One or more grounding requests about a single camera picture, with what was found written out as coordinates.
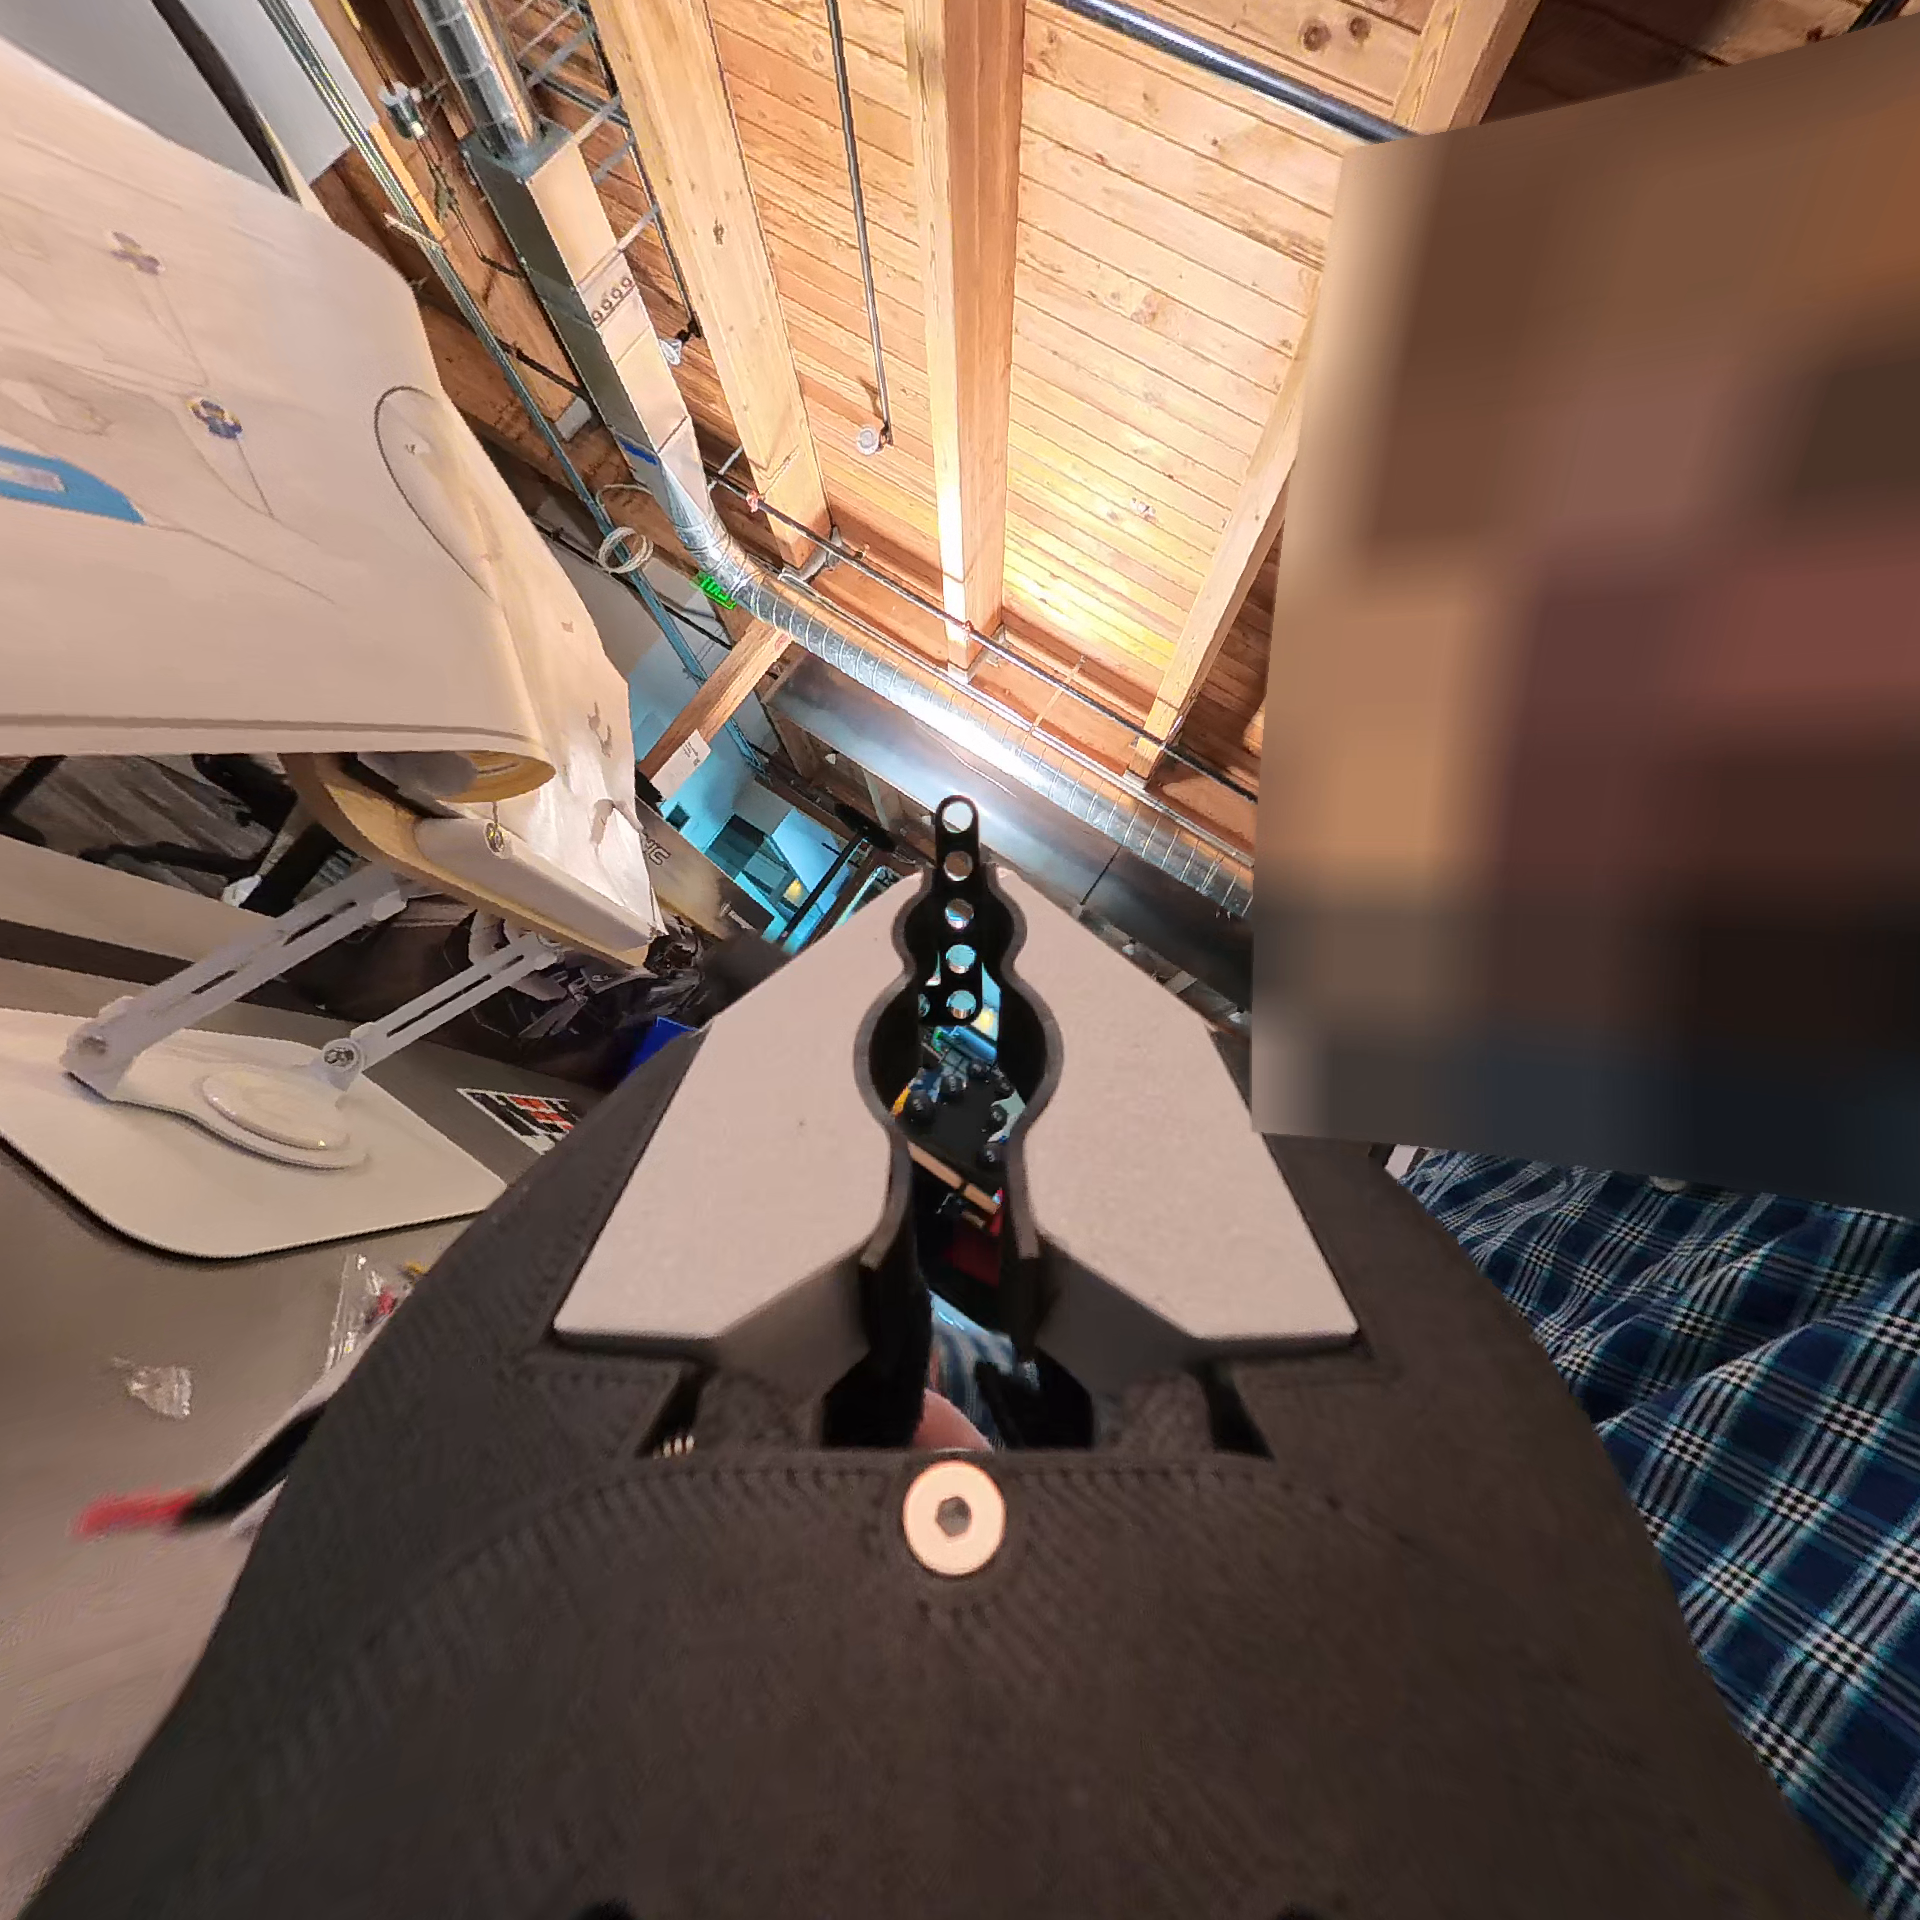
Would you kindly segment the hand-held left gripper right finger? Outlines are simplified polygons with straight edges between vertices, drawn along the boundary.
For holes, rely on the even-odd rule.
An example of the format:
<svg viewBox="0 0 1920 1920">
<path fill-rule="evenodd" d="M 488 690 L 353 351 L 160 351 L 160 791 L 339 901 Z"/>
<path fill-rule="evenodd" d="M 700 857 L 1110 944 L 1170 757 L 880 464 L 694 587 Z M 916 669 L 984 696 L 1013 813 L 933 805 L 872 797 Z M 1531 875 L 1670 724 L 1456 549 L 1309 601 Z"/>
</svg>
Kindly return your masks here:
<svg viewBox="0 0 1920 1920">
<path fill-rule="evenodd" d="M 1355 1348 L 1358 1319 L 1212 1025 L 1024 877 L 1006 995 L 1045 1075 L 1008 1143 L 1001 1283 L 1034 1380 L 981 1374 L 1008 1447 L 1266 1447 L 1242 1363 Z"/>
</svg>

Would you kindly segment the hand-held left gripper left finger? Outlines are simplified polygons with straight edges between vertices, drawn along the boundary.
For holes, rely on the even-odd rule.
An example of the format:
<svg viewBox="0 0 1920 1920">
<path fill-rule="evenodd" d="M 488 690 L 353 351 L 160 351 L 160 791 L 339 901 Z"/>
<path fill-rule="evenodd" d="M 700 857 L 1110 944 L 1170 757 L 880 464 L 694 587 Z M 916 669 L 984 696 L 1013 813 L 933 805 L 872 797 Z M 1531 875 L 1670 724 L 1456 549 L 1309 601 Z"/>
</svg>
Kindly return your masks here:
<svg viewBox="0 0 1920 1920">
<path fill-rule="evenodd" d="M 932 1295 L 879 1068 L 916 1037 L 927 905 L 927 875 L 894 885 L 713 1016 L 557 1301 L 560 1344 L 766 1385 L 837 1447 L 916 1440 Z"/>
</svg>

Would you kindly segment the black lego beam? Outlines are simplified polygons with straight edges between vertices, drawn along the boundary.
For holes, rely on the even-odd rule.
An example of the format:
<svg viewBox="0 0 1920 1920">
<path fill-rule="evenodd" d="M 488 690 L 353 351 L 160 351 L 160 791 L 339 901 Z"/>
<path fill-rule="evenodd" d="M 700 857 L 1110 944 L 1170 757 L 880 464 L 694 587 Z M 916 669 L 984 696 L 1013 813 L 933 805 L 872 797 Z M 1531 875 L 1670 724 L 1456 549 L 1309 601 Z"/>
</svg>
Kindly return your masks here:
<svg viewBox="0 0 1920 1920">
<path fill-rule="evenodd" d="M 933 930 L 924 981 L 924 1020 L 974 1025 L 987 1005 L 981 958 L 981 817 L 970 797 L 948 797 L 933 813 Z"/>
</svg>

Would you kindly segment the red lego axle black connector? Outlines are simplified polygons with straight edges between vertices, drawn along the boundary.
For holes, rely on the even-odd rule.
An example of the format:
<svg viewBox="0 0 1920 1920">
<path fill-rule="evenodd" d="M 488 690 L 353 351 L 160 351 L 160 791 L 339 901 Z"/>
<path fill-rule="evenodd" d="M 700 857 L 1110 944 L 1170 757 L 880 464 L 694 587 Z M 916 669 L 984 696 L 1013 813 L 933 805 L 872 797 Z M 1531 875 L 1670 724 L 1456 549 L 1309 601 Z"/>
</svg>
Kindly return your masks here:
<svg viewBox="0 0 1920 1920">
<path fill-rule="evenodd" d="M 294 1409 L 210 1483 L 94 1499 L 76 1515 L 72 1533 L 83 1541 L 98 1541 L 138 1531 L 256 1531 L 274 1506 L 320 1416 L 320 1405 Z"/>
</svg>

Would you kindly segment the lego sticker sheet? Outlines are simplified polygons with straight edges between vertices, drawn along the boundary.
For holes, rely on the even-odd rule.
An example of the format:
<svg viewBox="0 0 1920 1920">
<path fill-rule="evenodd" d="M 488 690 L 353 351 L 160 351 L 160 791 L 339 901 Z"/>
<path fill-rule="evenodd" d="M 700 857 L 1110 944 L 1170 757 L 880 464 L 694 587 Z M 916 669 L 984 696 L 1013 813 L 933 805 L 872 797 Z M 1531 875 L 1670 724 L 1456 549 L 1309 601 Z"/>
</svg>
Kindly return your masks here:
<svg viewBox="0 0 1920 1920">
<path fill-rule="evenodd" d="M 458 1087 L 458 1092 L 495 1127 L 511 1133 L 528 1153 L 555 1149 L 583 1118 L 583 1106 L 577 1101 L 545 1090 Z"/>
</svg>

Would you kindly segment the small bag of colourful lego pins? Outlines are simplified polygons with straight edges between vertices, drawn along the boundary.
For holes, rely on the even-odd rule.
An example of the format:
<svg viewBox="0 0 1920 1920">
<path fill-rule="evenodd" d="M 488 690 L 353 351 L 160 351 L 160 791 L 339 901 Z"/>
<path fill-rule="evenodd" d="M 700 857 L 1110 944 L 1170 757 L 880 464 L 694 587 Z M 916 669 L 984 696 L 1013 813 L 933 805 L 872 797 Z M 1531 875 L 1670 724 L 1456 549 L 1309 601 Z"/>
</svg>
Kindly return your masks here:
<svg viewBox="0 0 1920 1920">
<path fill-rule="evenodd" d="M 424 1260 L 375 1260 L 350 1251 L 325 1328 L 323 1374 L 345 1368 L 415 1294 L 424 1273 Z"/>
</svg>

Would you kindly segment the person's blue plaid shirt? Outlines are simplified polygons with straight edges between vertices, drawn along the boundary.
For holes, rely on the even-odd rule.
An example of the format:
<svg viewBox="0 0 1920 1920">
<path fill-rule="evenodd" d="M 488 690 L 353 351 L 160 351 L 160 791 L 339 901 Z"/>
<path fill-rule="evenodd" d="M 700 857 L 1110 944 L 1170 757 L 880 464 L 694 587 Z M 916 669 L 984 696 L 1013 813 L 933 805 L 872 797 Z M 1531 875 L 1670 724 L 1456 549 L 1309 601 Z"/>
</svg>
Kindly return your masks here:
<svg viewBox="0 0 1920 1920">
<path fill-rule="evenodd" d="M 1727 1714 L 1916 1916 L 1916 1220 L 1397 1149 L 1597 1426 Z"/>
</svg>

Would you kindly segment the metal ventilation duct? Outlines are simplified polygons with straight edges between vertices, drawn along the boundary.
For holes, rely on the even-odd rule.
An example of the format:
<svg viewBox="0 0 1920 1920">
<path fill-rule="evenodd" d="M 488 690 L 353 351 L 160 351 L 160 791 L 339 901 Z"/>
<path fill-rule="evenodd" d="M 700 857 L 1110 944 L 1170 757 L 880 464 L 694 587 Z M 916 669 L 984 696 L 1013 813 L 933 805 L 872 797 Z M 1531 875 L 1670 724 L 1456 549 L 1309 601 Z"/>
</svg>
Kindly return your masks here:
<svg viewBox="0 0 1920 1920">
<path fill-rule="evenodd" d="M 1048 801 L 1232 917 L 1249 911 L 1249 868 L 1167 805 L 1001 702 L 924 673 L 897 646 L 839 625 L 786 575 L 766 575 L 714 512 L 692 414 L 575 136 L 545 125 L 488 2 L 415 2 L 473 130 L 464 141 L 495 220 L 515 244 L 555 335 L 677 542 L 735 608 L 894 708 L 920 748 L 970 755 Z"/>
</svg>

